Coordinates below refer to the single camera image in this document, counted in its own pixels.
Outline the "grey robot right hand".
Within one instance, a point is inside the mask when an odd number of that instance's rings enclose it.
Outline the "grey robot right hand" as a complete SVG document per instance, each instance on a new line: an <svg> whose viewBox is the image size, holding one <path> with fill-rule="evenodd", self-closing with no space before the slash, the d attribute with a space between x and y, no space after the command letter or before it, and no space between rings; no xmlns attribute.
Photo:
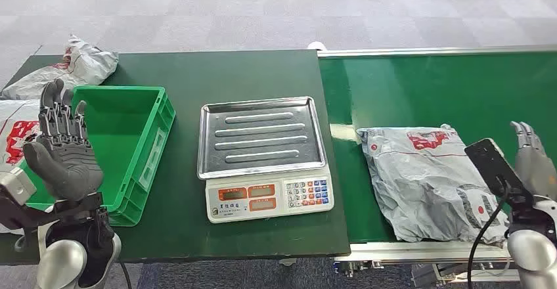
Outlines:
<svg viewBox="0 0 557 289"><path fill-rule="evenodd" d="M511 121L510 125L518 140L514 167L517 176L532 195L556 200L556 168L539 136L525 122Z"/></svg>

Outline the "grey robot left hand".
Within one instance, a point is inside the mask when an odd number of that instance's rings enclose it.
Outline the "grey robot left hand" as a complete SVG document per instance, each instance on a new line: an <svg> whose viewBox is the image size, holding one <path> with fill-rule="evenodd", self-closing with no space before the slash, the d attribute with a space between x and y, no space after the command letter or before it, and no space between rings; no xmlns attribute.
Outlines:
<svg viewBox="0 0 557 289"><path fill-rule="evenodd" d="M87 103L72 106L73 92L62 79L46 84L39 102L41 134L23 146L28 167L57 200L79 201L103 180L85 123Z"/></svg>

